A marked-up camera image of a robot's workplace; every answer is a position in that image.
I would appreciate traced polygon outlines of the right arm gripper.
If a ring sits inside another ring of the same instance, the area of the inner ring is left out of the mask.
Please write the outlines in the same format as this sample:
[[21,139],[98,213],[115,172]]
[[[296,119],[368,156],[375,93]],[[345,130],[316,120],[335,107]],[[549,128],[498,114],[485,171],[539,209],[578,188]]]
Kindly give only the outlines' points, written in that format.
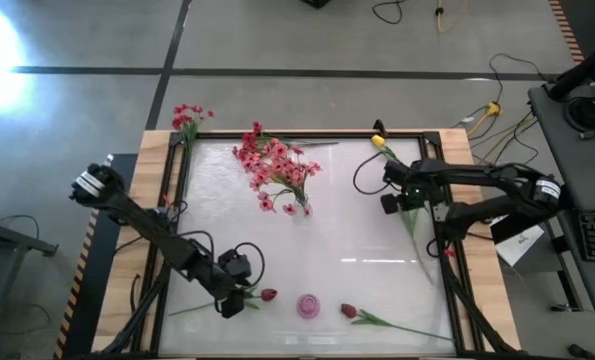
[[417,160],[410,165],[394,160],[386,162],[383,181],[400,187],[398,195],[386,194],[380,197],[386,214],[419,209],[426,204],[437,205],[445,200],[442,186],[422,170],[423,165],[429,165],[429,162]]

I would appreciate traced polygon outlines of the yellow tulip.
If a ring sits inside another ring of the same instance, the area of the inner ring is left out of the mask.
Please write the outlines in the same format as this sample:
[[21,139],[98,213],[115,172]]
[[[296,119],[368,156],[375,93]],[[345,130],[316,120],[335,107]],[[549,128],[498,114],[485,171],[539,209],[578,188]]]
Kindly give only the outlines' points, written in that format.
[[371,142],[377,148],[377,150],[384,155],[389,161],[394,161],[400,163],[397,155],[394,151],[386,145],[386,140],[384,137],[380,135],[373,135],[371,138]]
[[421,267],[421,270],[425,274],[428,282],[431,285],[434,285],[434,280],[433,280],[430,272],[428,271],[428,269],[424,263],[424,260],[422,259],[421,253],[419,251],[419,247],[418,247],[416,239],[415,239],[415,230],[416,230],[417,217],[419,214],[419,210],[418,209],[407,210],[407,211],[401,210],[399,212],[399,214],[400,214],[400,218],[404,224],[404,227],[410,237],[413,249],[416,254],[416,261],[419,264],[419,266]]

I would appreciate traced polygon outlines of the dark red tulip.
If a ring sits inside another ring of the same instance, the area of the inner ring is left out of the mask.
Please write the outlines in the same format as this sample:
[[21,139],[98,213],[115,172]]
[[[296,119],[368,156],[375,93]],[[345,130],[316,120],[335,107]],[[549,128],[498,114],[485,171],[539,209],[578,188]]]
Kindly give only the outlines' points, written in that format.
[[412,328],[403,327],[400,325],[393,324],[388,322],[364,309],[357,308],[351,304],[343,303],[340,306],[340,312],[351,321],[352,325],[371,325],[371,326],[378,326],[378,327],[388,327],[394,328],[398,330],[402,330],[405,332],[410,332],[418,335],[423,335],[435,339],[441,339],[446,341],[453,342],[454,339],[451,337],[446,337],[442,335],[436,335],[425,331],[420,331]]
[[[238,292],[242,296],[242,307],[243,308],[246,308],[246,307],[253,308],[256,310],[259,310],[260,307],[255,303],[255,300],[261,300],[262,302],[270,302],[270,301],[274,300],[278,295],[278,291],[276,289],[264,288],[264,289],[261,289],[260,291],[257,291],[256,287],[254,287],[254,286],[244,287],[242,289],[239,289]],[[186,313],[190,313],[190,312],[203,310],[203,309],[206,309],[209,307],[212,307],[218,313],[222,313],[222,311],[224,309],[224,306],[223,306],[224,303],[225,303],[225,301],[205,303],[202,305],[198,305],[198,306],[194,306],[194,307],[190,307],[190,308],[186,308],[186,309],[182,309],[182,310],[169,312],[168,316],[172,317],[172,316],[176,316],[176,315],[186,314]]]

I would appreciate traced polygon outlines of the pink glass vase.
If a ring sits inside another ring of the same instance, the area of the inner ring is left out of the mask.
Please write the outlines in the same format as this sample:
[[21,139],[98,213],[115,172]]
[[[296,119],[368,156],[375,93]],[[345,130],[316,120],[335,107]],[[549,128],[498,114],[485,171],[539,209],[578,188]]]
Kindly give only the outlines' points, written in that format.
[[321,310],[319,299],[313,294],[304,294],[297,300],[296,311],[304,319],[317,317]]

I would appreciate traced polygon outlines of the red flower bunch short stem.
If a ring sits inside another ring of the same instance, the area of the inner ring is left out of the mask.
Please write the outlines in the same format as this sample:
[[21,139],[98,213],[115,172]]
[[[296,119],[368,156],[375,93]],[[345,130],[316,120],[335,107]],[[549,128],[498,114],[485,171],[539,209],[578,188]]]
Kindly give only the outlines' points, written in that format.
[[207,120],[215,117],[211,110],[205,110],[198,105],[183,103],[174,108],[172,127],[182,134],[185,148],[190,151],[199,132],[200,126]]

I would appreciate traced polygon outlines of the white table mat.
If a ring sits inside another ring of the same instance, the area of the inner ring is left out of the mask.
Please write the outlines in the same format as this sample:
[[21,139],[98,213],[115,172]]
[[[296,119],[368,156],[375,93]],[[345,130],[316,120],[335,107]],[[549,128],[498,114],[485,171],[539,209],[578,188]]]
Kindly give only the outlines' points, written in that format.
[[[343,303],[388,322],[455,339],[438,262],[426,253],[433,237],[426,210],[417,217],[415,239],[431,285],[416,261],[399,214],[386,214],[380,197],[385,160],[371,140],[319,140],[337,145],[308,148],[306,160],[323,171],[306,183],[310,218],[263,212],[250,175],[233,155],[230,140],[203,140],[193,151],[185,192],[188,209],[179,228],[217,253],[245,254],[260,289],[273,288],[270,302],[255,300],[225,319],[212,307],[169,317],[169,312],[205,303],[197,283],[170,278],[159,352],[163,356],[448,355],[455,341],[402,330],[352,325]],[[317,317],[296,311],[304,294],[321,304]]]

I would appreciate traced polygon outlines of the white paper box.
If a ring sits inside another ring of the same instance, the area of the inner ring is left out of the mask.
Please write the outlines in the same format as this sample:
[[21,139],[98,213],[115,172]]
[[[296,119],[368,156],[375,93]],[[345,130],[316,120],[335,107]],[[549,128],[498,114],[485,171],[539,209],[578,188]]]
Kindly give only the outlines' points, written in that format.
[[495,245],[497,255],[509,266],[517,262],[537,243],[544,234],[540,226],[533,226]]

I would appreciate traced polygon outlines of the black floor mat striped edge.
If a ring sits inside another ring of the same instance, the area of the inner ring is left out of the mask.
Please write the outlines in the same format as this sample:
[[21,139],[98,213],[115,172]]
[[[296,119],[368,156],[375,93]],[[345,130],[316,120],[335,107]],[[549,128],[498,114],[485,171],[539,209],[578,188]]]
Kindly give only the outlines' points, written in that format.
[[108,346],[127,323],[135,270],[121,270],[114,252],[135,233],[105,211],[91,212],[75,275],[60,320],[53,360],[87,355]]

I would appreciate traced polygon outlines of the grey side desk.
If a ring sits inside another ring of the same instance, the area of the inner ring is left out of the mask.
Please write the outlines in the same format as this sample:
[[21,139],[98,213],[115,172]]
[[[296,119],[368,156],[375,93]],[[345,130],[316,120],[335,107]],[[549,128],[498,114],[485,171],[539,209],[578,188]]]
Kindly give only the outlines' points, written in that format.
[[595,311],[595,262],[584,258],[579,215],[595,215],[595,139],[582,140],[565,121],[565,104],[544,88],[528,90],[528,101],[553,155],[572,206],[557,215],[574,263]]

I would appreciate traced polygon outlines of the black slanted pole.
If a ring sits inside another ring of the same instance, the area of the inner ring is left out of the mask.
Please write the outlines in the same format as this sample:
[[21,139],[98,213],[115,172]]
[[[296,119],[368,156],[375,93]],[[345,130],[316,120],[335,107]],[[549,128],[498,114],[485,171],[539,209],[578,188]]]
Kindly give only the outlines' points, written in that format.
[[552,100],[560,100],[595,74],[595,51],[581,63],[564,73],[548,91]]

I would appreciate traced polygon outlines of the dark mat with striped edge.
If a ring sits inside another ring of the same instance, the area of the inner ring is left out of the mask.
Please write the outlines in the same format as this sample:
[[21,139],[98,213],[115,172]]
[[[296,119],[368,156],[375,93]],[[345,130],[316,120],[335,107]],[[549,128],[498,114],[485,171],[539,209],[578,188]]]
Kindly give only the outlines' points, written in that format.
[[595,0],[547,0],[575,64],[595,50]]

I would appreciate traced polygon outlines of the black metal table frame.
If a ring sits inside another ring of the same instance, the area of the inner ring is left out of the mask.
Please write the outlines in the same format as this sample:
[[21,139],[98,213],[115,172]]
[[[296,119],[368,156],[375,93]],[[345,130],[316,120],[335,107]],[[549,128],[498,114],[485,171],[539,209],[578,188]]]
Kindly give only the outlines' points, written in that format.
[[[241,140],[242,131],[206,131],[200,132],[199,138],[228,138],[234,136],[236,140]],[[288,138],[304,138],[306,140],[345,140],[351,138],[361,138],[369,140],[369,137],[376,134],[376,130],[290,130],[279,131],[271,130],[272,133],[278,133]],[[180,169],[180,158],[172,160],[172,180],[163,180],[165,171],[165,164],[169,153],[170,138],[174,137],[171,134],[172,130],[152,130],[145,131],[141,140],[139,151],[132,156],[132,170],[127,170],[130,176],[126,176],[125,180],[130,185],[130,195],[142,207],[151,207],[158,205],[162,198],[162,190],[160,189],[162,183],[165,183],[163,192],[166,193],[167,187],[172,186],[172,193],[176,195],[176,185],[181,180],[178,180]],[[449,163],[455,164],[473,164],[474,157],[471,150],[471,145],[466,136],[465,130],[461,129],[397,129],[389,130],[389,140],[403,139],[405,136],[423,138],[423,150],[433,153],[435,157],[440,155]],[[459,201],[475,202],[482,200],[482,193],[480,188],[474,186],[467,187],[466,185],[451,185],[451,194]],[[492,240],[478,238],[474,235],[468,235],[463,245],[458,246],[461,253],[458,260],[451,260],[453,270],[458,271],[460,280],[466,279],[468,274],[468,281],[470,281],[470,291],[473,301],[477,302],[478,307],[486,316],[491,326],[499,333],[506,343],[515,349],[520,349],[515,320],[510,308],[507,291],[502,289],[502,272],[501,266],[493,266],[493,260],[497,260],[494,252]],[[137,251],[134,260],[122,260],[122,264],[140,265],[142,270],[142,288],[139,292],[146,292],[148,286],[154,282],[155,275],[161,271],[161,255],[157,250],[151,250],[150,245],[134,245],[141,247]],[[149,308],[146,320],[142,322],[141,330],[138,331],[139,350],[156,350],[155,345],[158,345],[159,330],[155,329],[163,324],[163,306],[165,301],[160,301],[159,298],[155,300],[155,305]],[[468,350],[474,350],[475,346],[475,322],[472,316],[466,315],[466,310],[463,303],[459,303],[459,330],[464,335],[465,346]]]

